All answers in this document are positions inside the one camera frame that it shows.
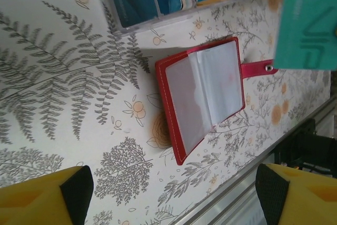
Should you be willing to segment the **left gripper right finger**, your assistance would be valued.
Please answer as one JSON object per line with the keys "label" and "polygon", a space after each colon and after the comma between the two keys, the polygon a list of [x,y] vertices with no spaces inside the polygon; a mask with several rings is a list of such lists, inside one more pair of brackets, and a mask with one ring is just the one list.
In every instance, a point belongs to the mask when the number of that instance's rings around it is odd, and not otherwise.
{"label": "left gripper right finger", "polygon": [[260,164],[256,192],[267,224],[336,224],[336,179]]}

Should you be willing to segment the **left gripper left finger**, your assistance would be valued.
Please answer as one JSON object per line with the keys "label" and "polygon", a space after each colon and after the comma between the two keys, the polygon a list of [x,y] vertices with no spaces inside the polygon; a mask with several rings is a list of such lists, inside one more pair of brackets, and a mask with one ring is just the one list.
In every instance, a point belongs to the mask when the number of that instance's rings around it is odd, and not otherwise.
{"label": "left gripper left finger", "polygon": [[87,165],[1,188],[1,224],[84,224],[93,190]]}

